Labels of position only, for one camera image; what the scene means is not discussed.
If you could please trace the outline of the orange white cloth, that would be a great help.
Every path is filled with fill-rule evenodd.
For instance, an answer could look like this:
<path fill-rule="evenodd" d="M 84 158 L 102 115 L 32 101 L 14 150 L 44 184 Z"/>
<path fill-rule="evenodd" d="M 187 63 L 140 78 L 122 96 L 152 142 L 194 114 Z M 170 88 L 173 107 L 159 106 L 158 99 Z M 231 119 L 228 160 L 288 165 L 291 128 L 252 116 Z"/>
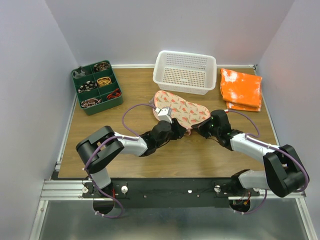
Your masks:
<path fill-rule="evenodd" d="M 220 92 L 228 109 L 260 112 L 262 107 L 261 76 L 230 69 L 220 70 Z"/>

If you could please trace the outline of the white plastic basket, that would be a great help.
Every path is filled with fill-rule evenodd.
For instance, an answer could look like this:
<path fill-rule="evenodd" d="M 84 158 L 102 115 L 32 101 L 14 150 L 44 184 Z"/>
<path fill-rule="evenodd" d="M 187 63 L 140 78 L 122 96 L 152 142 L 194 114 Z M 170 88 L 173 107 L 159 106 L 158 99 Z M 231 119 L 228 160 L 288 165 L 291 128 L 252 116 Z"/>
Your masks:
<path fill-rule="evenodd" d="M 205 95 L 216 87 L 217 62 L 210 55 L 162 50 L 152 79 L 161 90 Z"/>

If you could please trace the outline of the green compartment tray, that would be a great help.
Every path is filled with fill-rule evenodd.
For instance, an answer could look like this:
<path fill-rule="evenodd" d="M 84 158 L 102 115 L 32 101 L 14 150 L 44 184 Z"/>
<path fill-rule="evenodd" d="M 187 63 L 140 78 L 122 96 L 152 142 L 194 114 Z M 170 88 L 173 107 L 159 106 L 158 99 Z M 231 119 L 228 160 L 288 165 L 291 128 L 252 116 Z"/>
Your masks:
<path fill-rule="evenodd" d="M 75 69 L 78 69 L 79 67 L 73 69 L 70 73 L 71 79 L 75 87 L 79 106 L 88 116 L 115 108 L 123 104 L 123 93 L 111 63 L 110 63 L 111 67 L 109 69 L 100 71 L 100 72 L 93 72 L 94 65 L 100 62 L 110 63 L 110 61 L 108 60 L 102 60 L 89 65 L 79 66 L 79 67 L 82 67 L 82 69 L 86 73 L 85 77 L 82 77 L 79 79 L 75 79 L 72 77 L 72 71 Z M 84 84 L 87 81 L 96 82 L 97 88 L 88 92 L 78 93 L 79 86 Z M 80 105 L 81 101 L 84 101 L 90 98 L 101 99 L 101 103 L 89 108 L 82 108 Z"/>

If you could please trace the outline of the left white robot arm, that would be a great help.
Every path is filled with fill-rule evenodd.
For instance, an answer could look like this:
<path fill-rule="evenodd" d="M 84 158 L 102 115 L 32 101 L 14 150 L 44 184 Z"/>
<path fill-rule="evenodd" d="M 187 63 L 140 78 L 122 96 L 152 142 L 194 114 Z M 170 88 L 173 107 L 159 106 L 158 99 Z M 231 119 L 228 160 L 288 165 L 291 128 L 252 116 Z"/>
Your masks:
<path fill-rule="evenodd" d="M 93 191 L 101 198 L 111 191 L 111 178 L 107 165 L 119 154 L 138 157 L 149 156 L 171 140 L 181 139 L 187 129 L 177 119 L 161 120 L 152 130 L 139 136 L 119 134 L 110 126 L 104 126 L 77 144 L 75 147 L 84 164 L 84 170 L 93 180 Z"/>

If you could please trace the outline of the pink floral laundry bag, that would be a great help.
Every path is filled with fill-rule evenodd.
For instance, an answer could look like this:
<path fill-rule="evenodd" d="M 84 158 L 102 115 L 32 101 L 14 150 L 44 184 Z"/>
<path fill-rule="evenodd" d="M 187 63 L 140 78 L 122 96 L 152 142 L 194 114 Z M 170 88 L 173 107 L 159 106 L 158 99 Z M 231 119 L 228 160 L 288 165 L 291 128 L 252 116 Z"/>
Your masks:
<path fill-rule="evenodd" d="M 171 117 L 176 118 L 178 123 L 186 128 L 185 135 L 191 134 L 192 125 L 199 124 L 211 117 L 207 107 L 185 100 L 171 92 L 159 90 L 148 102 L 156 108 L 170 107 Z"/>

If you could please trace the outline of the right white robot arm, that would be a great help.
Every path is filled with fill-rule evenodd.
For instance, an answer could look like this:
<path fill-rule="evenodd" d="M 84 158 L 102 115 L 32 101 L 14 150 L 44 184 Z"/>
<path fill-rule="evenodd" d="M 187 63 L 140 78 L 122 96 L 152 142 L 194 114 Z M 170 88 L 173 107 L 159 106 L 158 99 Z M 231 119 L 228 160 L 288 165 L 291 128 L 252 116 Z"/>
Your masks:
<path fill-rule="evenodd" d="M 208 119 L 192 125 L 192 128 L 207 139 L 216 138 L 222 147 L 243 153 L 264 165 L 263 171 L 247 169 L 234 174 L 235 180 L 230 183 L 230 191 L 234 195 L 241 196 L 248 189 L 263 189 L 284 198 L 307 188 L 309 175 L 291 145 L 269 144 L 251 133 L 233 129 L 228 110 L 214 110 L 210 115 Z"/>

